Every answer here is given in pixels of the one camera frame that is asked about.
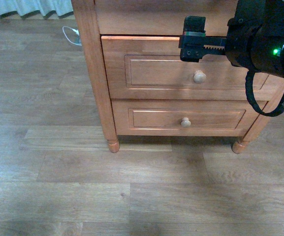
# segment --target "white cable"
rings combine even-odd
[[[65,37],[66,37],[66,39],[71,43],[71,44],[74,44],[74,45],[77,45],[77,46],[82,46],[82,44],[79,44],[79,43],[73,43],[68,37],[67,37],[67,35],[66,35],[66,33],[65,33],[65,30],[64,30],[64,28],[68,28],[68,29],[70,29],[70,30],[72,30],[72,31],[74,31],[78,36],[79,36],[79,32],[78,32],[78,30],[75,30],[75,29],[73,29],[73,28],[71,28],[71,27],[68,27],[68,26],[63,26],[62,27],[62,30],[63,30],[63,33],[64,33],[64,35],[65,35]]]

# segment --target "white curtain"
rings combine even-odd
[[[71,0],[0,0],[0,15],[17,11],[23,16],[38,10],[43,16],[50,11],[56,11],[61,16],[73,11],[73,8]]]

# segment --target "green light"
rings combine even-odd
[[[278,49],[274,49],[273,50],[273,55],[277,55],[279,53],[279,50]]]

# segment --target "drawer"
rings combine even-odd
[[[186,16],[205,16],[207,35],[226,36],[237,0],[95,0],[101,34],[181,35]]]
[[[178,43],[177,37],[103,36],[111,98],[246,100],[247,69],[233,67],[226,56],[180,61]],[[204,82],[200,75],[206,75]],[[270,100],[281,81],[269,80],[256,74],[258,100]]]
[[[116,99],[112,106],[118,135],[243,136],[258,116],[244,101]],[[189,127],[181,125],[186,118]]]

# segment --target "wooden leg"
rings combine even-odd
[[[249,142],[246,141],[236,141],[234,145],[232,146],[232,151],[236,154],[240,154],[245,150],[245,148],[248,146]]]
[[[108,140],[108,147],[112,153],[116,153],[120,149],[119,141],[118,140]]]

